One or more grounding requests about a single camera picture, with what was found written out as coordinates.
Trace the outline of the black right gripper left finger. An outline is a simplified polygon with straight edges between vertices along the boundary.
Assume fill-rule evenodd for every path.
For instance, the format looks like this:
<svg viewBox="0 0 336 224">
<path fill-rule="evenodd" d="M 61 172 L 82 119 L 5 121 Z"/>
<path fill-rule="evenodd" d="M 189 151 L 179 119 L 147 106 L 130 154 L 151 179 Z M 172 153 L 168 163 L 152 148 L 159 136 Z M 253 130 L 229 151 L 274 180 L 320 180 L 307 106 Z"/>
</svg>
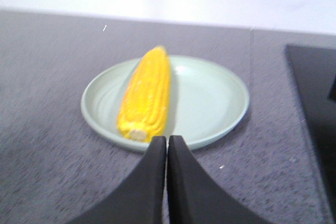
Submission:
<svg viewBox="0 0 336 224">
<path fill-rule="evenodd" d="M 156 136 L 130 175 L 70 223 L 162 223 L 166 137 Z"/>
</svg>

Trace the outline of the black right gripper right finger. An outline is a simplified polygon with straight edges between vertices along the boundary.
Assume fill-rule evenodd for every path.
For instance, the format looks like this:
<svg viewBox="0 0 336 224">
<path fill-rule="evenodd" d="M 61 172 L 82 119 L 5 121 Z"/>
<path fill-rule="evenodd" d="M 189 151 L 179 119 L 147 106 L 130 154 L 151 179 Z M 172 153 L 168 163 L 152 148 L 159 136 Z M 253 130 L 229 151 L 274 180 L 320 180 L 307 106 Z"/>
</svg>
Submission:
<svg viewBox="0 0 336 224">
<path fill-rule="evenodd" d="M 267 223 L 218 186 L 177 135 L 169 139 L 168 205 L 170 223 Z"/>
</svg>

